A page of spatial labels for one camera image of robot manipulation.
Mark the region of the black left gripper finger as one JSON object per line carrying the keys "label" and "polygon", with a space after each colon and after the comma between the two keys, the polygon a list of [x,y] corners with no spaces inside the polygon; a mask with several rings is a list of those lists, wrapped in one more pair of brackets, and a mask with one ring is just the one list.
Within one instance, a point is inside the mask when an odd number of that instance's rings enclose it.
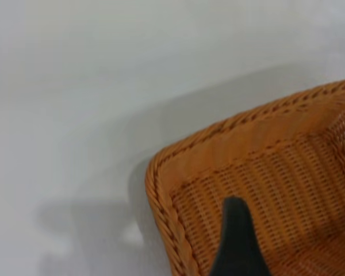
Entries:
{"label": "black left gripper finger", "polygon": [[221,239],[210,275],[270,275],[260,251],[252,216],[245,200],[223,203]]}

